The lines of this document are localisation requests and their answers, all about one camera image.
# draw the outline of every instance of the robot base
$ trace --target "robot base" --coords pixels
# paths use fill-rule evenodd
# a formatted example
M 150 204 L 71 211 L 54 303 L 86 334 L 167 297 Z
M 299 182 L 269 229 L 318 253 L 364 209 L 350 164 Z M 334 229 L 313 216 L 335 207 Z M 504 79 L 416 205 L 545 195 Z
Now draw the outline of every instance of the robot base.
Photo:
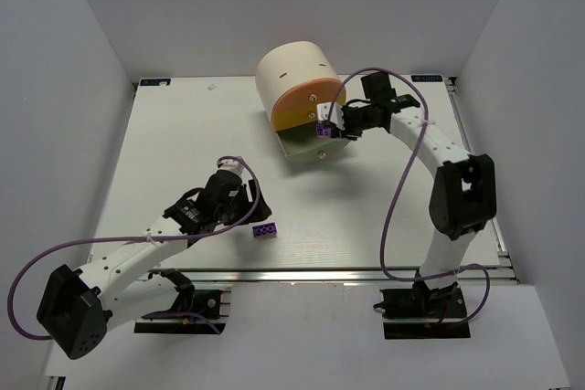
M 463 293 L 456 289 L 448 297 L 421 301 L 413 289 L 382 290 L 386 340 L 471 338 L 467 323 L 453 325 L 467 317 Z
M 224 302 L 226 291 L 195 290 L 189 297 L 176 301 L 171 312 L 197 312 L 208 318 L 219 332 L 226 327 L 229 304 Z M 134 333 L 180 333 L 216 335 L 204 321 L 177 316 L 165 319 L 142 318 L 134 325 Z

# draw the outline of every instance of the cream cylinder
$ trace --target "cream cylinder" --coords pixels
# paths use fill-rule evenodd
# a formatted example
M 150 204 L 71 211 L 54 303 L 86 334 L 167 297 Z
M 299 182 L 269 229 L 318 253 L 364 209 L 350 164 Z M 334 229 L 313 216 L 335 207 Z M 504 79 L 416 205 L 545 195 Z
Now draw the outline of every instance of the cream cylinder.
M 297 41 L 269 52 L 256 69 L 256 89 L 277 132 L 309 123 L 316 105 L 330 101 L 341 80 L 321 49 Z M 342 90 L 339 102 L 345 102 Z

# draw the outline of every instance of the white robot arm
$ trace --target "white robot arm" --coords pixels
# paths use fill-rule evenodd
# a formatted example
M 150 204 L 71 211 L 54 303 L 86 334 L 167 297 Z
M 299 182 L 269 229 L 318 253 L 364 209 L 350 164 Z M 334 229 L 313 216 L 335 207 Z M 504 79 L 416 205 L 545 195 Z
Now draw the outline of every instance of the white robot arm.
M 37 319 L 70 359 L 89 353 L 120 324 L 153 311 L 173 311 L 193 298 L 191 281 L 176 269 L 151 271 L 148 280 L 137 281 L 142 275 L 221 224 L 248 224 L 271 215 L 253 180 L 249 200 L 242 171 L 240 163 L 219 163 L 206 186 L 167 208 L 142 233 L 144 240 L 75 270 L 63 265 L 51 273 Z
M 410 95 L 397 96 L 386 73 L 367 75 L 362 85 L 366 105 L 317 106 L 317 135 L 356 140 L 363 130 L 379 127 L 414 150 L 424 123 L 420 104 Z M 429 211 L 435 231 L 417 276 L 428 278 L 457 271 L 477 232 L 495 216 L 495 172 L 489 156 L 473 156 L 433 124 L 427 125 L 418 157 L 434 176 Z M 449 274 L 421 283 L 425 300 L 437 300 L 453 292 L 457 278 Z

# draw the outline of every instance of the purple cube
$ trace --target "purple cube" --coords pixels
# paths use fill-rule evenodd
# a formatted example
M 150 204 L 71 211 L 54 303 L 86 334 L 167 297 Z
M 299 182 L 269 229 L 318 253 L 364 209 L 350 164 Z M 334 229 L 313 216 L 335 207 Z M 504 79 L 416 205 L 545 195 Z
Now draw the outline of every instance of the purple cube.
M 266 223 L 259 226 L 252 226 L 252 233 L 255 238 L 259 237 L 275 237 L 276 236 L 276 224 Z
M 323 123 L 317 123 L 317 137 L 331 137 L 331 128 L 325 127 Z

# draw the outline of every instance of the white wall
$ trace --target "white wall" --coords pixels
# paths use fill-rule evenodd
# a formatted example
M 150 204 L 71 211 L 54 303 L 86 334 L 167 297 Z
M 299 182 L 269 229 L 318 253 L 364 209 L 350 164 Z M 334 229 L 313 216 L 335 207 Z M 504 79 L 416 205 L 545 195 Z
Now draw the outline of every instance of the white wall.
M 0 0 L 0 279 L 45 248 L 91 235 L 132 86 L 86 0 Z M 18 319 L 35 314 L 48 273 L 80 261 L 66 250 L 17 291 Z M 0 312 L 0 386 L 37 388 L 48 342 L 17 335 Z
M 132 79 L 253 75 L 298 39 L 338 72 L 459 73 L 497 0 L 89 0 Z
M 538 291 L 572 388 L 585 388 L 585 0 L 500 0 L 459 79 L 499 218 Z

